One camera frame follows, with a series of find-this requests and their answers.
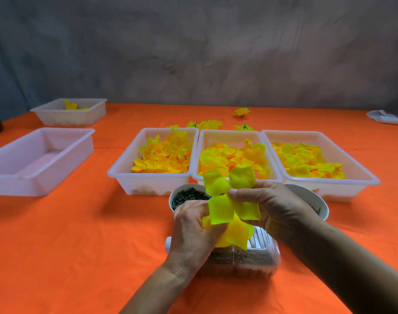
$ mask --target clear plastic bottle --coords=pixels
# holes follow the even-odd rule
[[[171,237],[165,243],[170,249]],[[276,273],[280,265],[277,242],[265,230],[254,227],[254,235],[248,241],[247,251],[237,247],[215,248],[198,275],[235,276],[242,278],[267,277]]]

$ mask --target orange table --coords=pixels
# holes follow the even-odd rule
[[[328,222],[398,270],[398,126],[365,111],[107,104],[92,126],[95,151],[50,195],[0,196],[0,313],[117,313],[165,259],[168,197],[126,195],[106,172],[144,127],[222,120],[260,131],[325,133],[381,180],[352,203],[329,203]],[[0,147],[42,127],[32,113],[6,121]],[[272,279],[195,279],[173,313],[348,313],[280,245]]]

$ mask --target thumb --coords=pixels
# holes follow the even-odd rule
[[[213,244],[216,244],[219,238],[224,234],[227,230],[228,224],[218,224],[212,225],[210,229],[206,230],[206,236],[208,237],[209,241]]]
[[[265,204],[273,195],[270,188],[241,188],[239,190],[231,188],[228,190],[230,198],[247,203]]]

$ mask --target gray fabric backdrop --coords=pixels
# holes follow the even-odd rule
[[[381,108],[398,0],[0,0],[0,118],[57,97]]]

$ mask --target forearm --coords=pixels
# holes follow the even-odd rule
[[[320,223],[298,241],[292,252],[353,313],[398,313],[398,273],[350,237]]]
[[[136,291],[120,314],[167,313],[190,280],[188,277],[178,277],[161,266]]]

